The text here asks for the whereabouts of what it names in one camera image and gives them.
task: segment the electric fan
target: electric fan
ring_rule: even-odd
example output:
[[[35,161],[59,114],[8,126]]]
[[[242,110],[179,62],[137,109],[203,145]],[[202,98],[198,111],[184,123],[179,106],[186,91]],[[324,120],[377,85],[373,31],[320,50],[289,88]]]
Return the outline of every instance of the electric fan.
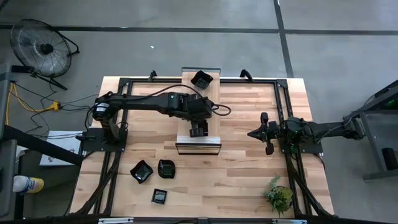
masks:
[[[11,47],[24,66],[12,66],[11,72],[31,73],[59,88],[66,87],[54,78],[65,74],[72,64],[72,55],[79,53],[73,41],[54,27],[35,19],[23,19],[11,29]],[[72,53],[68,42],[76,46]]]

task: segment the plastic bottle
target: plastic bottle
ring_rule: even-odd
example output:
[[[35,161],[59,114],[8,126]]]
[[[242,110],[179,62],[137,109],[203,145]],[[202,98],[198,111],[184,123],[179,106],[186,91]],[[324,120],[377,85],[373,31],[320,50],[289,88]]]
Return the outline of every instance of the plastic bottle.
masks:
[[[44,181],[40,178],[17,175],[14,177],[13,192],[37,193],[44,187]]]

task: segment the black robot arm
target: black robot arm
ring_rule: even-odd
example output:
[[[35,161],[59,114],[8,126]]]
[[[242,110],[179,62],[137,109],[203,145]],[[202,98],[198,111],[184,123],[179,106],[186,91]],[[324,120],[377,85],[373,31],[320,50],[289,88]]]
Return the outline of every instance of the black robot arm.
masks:
[[[107,142],[119,140],[119,127],[113,122],[113,116],[119,110],[158,111],[190,121],[190,136],[199,137],[208,134],[206,119],[211,118],[213,106],[207,97],[196,94],[168,92],[157,96],[131,96],[108,92],[95,100],[93,118],[101,123]]]
[[[268,114],[261,113],[260,120],[260,128],[249,132],[248,136],[266,142],[267,155],[274,152],[271,139],[280,139],[286,144],[299,146],[299,144],[305,142],[319,144],[326,137],[343,136],[355,140],[365,137],[364,129],[357,119],[318,124],[312,121],[304,121],[302,118],[288,118],[277,124],[276,121],[268,122]]]

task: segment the fan grille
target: fan grille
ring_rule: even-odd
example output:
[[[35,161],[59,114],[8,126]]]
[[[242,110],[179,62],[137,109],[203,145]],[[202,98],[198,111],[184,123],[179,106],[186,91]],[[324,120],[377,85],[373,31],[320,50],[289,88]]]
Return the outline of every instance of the fan grille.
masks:
[[[21,63],[44,77],[59,77],[72,63],[67,41],[50,25],[24,19],[11,30],[11,47]]]

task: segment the white paper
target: white paper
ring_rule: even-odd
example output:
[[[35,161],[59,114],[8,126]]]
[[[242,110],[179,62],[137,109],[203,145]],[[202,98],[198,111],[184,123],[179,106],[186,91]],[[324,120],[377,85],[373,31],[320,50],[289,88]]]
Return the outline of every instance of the white paper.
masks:
[[[53,138],[61,139],[47,139],[47,142],[52,143],[56,146],[62,147],[65,150],[69,150],[75,154],[79,153],[80,141],[77,140],[73,134],[81,134],[82,131],[50,131],[49,136],[54,136]],[[70,138],[65,138],[69,136],[58,136],[61,134],[71,134]],[[40,166],[72,166],[73,164],[69,162],[62,161],[60,159],[55,159],[47,155],[42,155],[40,160]]]

